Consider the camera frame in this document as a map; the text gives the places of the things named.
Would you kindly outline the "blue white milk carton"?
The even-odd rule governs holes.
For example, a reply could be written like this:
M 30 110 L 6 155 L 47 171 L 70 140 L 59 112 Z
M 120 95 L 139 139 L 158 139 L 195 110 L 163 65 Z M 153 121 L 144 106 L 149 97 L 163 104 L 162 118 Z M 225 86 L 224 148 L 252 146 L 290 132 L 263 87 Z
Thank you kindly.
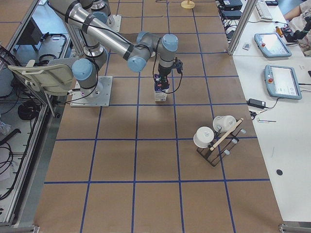
M 154 90 L 155 90 L 155 101 L 164 102 L 167 98 L 168 89 L 170 87 L 167 77 L 162 77 L 159 74 L 154 75 Z

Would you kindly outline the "beige wooden stand base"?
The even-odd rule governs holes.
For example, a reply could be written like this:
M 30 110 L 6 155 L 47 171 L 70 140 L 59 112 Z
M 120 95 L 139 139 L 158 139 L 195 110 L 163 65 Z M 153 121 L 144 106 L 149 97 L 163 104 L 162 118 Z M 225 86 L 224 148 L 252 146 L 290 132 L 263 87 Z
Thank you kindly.
M 191 0 L 184 0 L 181 2 L 181 7 L 184 9 L 193 9 L 195 7 L 195 3 Z

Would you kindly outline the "white mug on rack front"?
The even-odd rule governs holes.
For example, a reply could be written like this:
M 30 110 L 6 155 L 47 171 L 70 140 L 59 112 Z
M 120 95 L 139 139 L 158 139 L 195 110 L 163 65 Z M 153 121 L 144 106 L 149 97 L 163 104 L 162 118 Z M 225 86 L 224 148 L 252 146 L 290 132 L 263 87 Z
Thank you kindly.
M 195 135 L 193 136 L 193 141 L 195 145 L 199 148 L 207 148 L 209 144 L 214 139 L 214 131 L 206 126 L 200 127 Z

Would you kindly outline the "white mug on rack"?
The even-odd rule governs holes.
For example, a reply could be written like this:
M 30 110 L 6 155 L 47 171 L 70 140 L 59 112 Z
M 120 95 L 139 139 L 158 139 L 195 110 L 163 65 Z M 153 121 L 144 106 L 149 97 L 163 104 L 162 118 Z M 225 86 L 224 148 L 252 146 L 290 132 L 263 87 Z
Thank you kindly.
M 206 126 L 200 127 L 195 135 L 193 136 L 193 141 L 195 145 L 199 148 L 207 148 L 209 144 L 214 139 L 214 131 Z
M 213 128 L 216 132 L 225 133 L 236 124 L 233 116 L 216 116 L 213 120 Z

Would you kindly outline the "white mug on rack rear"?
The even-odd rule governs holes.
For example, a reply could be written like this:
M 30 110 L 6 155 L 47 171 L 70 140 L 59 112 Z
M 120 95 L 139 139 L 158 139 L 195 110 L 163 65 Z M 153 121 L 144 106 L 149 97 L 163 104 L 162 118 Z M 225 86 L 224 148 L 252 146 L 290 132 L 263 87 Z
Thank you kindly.
M 225 133 L 236 124 L 233 116 L 216 116 L 213 120 L 213 128 L 216 132 Z

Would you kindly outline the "black power adapter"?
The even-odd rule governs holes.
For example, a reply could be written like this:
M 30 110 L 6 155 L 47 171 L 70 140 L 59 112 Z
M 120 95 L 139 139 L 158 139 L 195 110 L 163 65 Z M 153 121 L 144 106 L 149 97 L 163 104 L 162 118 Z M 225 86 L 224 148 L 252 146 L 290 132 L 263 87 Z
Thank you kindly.
M 256 99 L 249 99 L 247 101 L 248 106 L 264 109 L 266 108 L 266 102 L 261 101 L 261 100 L 256 100 Z

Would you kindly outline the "grey plastic chair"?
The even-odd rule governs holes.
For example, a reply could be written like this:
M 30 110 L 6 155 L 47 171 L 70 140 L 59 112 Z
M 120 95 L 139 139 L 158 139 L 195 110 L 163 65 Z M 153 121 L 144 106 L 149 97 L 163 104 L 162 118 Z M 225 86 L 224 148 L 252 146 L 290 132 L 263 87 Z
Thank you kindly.
M 75 61 L 74 58 L 55 59 L 46 66 L 35 66 L 35 60 L 30 60 L 24 67 L 9 65 L 8 68 L 36 92 L 65 96 L 71 87 L 71 68 Z

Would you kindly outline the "allen key on desk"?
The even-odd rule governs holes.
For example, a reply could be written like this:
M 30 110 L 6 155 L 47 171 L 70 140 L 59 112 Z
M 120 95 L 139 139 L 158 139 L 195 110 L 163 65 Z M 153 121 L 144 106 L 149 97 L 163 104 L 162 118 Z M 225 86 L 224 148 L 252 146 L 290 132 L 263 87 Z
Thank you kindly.
M 259 123 L 276 123 L 276 120 L 263 120 L 263 119 L 257 118 L 257 122 L 259 122 Z

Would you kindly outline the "teach pendant far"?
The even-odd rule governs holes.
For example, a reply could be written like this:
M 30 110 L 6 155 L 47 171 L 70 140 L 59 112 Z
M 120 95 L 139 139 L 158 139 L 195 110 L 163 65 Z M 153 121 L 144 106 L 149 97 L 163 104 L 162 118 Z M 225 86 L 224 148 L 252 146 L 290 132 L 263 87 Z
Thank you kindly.
M 292 55 L 277 33 L 256 33 L 254 40 L 266 58 L 290 57 Z

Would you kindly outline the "teach pendant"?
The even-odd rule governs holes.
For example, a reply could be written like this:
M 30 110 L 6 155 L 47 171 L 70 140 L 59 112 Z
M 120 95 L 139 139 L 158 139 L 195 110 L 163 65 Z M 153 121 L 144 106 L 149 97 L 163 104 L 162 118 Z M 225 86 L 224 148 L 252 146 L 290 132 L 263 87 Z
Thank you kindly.
M 290 57 L 292 55 L 277 33 L 256 33 L 254 40 L 266 58 Z
M 270 96 L 293 100 L 302 99 L 293 67 L 266 65 L 264 78 Z

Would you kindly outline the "white keyboard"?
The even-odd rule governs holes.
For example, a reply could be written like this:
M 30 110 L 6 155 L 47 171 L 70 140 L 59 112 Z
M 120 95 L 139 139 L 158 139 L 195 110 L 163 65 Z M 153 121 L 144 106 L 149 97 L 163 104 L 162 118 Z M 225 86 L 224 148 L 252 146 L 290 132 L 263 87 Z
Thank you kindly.
M 272 22 L 273 17 L 265 1 L 257 1 L 255 12 L 260 21 Z

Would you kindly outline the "teach pendant near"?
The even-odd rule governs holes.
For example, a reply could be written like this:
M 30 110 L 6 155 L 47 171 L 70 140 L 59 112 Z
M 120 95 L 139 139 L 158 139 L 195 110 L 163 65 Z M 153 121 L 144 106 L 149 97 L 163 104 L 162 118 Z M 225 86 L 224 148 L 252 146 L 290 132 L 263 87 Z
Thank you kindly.
M 302 99 L 293 67 L 266 65 L 264 78 L 270 96 L 293 100 Z

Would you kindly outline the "black round cap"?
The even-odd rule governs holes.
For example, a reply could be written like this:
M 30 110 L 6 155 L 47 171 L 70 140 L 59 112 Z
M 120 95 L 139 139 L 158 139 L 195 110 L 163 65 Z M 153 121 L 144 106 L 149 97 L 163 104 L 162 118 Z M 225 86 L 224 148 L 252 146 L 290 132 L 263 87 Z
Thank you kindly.
M 279 176 L 283 175 L 283 172 L 282 172 L 282 170 L 280 170 L 280 169 L 277 169 L 277 170 L 276 170 L 276 173 L 277 173 L 277 175 L 279 175 Z

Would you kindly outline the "aluminium frame post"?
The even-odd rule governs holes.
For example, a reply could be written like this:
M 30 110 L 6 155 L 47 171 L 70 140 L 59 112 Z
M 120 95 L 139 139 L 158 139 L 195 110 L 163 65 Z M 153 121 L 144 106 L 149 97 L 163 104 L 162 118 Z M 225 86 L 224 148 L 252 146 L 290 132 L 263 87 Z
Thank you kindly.
M 229 47 L 228 47 L 228 55 L 233 55 L 238 43 L 239 43 L 239 40 L 242 36 L 242 33 L 248 23 L 248 20 L 255 8 L 257 4 L 257 0 L 247 0 L 246 1 L 246 5 L 244 7 L 244 10 L 243 10 L 243 13 L 242 13 L 242 16 L 240 18 L 240 21 L 237 25 L 237 28 L 234 32 L 234 35 L 230 41 L 230 44 L 229 44 Z

